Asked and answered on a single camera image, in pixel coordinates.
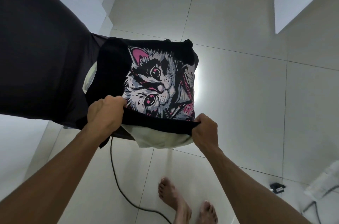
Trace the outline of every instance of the hand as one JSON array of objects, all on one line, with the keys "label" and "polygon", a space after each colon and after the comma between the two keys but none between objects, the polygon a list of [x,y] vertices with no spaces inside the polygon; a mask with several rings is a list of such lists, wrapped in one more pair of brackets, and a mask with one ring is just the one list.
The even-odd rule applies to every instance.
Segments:
[{"label": "hand", "polygon": [[95,132],[95,137],[101,140],[106,139],[120,127],[124,106],[126,106],[126,100],[121,96],[107,96],[105,99],[95,101],[88,108],[88,129]]},{"label": "hand", "polygon": [[218,124],[205,114],[200,114],[194,121],[200,122],[192,129],[193,142],[204,153],[206,149],[219,148]]}]

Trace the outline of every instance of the cat eye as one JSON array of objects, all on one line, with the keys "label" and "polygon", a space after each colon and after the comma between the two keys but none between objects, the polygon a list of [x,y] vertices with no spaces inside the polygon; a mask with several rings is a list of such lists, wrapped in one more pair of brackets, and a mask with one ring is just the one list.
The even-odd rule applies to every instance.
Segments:
[{"label": "cat eye", "polygon": [[153,70],[150,72],[151,76],[156,80],[160,80],[161,71],[158,67],[154,67]]},{"label": "cat eye", "polygon": [[145,98],[145,106],[150,106],[150,105],[154,104],[154,102],[155,102],[155,95],[148,95]]}]

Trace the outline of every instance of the cat graphic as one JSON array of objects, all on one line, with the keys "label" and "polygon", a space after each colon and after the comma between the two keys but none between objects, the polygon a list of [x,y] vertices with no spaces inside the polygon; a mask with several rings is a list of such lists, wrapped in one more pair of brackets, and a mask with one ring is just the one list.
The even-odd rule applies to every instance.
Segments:
[{"label": "cat graphic", "polygon": [[194,120],[194,66],[172,53],[129,47],[132,58],[122,95],[127,107],[148,116]]}]

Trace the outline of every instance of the bare foot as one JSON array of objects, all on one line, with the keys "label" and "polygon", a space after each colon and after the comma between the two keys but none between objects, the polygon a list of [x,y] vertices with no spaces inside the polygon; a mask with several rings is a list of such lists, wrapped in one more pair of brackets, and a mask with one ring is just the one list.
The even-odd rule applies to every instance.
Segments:
[{"label": "bare foot", "polygon": [[216,224],[218,223],[217,213],[215,212],[214,206],[209,202],[205,201],[200,207],[200,215],[197,224]]},{"label": "bare foot", "polygon": [[158,185],[158,194],[161,200],[175,211],[183,210],[189,217],[191,217],[192,210],[186,203],[185,199],[175,188],[172,182],[167,177],[163,177]]}]

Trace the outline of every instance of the person's left arm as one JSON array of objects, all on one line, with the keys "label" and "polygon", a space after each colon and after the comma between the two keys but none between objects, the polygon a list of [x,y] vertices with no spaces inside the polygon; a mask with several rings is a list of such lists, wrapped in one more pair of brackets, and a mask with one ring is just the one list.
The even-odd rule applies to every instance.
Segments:
[{"label": "person's left arm", "polygon": [[1,223],[57,223],[98,146],[121,125],[125,103],[112,96],[94,102],[74,140],[0,202]]}]

